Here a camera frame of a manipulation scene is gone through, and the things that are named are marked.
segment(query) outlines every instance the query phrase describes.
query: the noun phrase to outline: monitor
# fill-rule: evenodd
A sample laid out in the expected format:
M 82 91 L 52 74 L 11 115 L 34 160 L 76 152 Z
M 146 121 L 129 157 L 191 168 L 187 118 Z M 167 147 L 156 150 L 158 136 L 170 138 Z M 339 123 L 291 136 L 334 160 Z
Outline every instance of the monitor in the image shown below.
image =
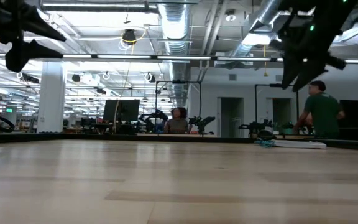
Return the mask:
M 116 121 L 137 121 L 140 100 L 106 100 L 103 114 L 105 121 L 114 121 L 117 103 Z

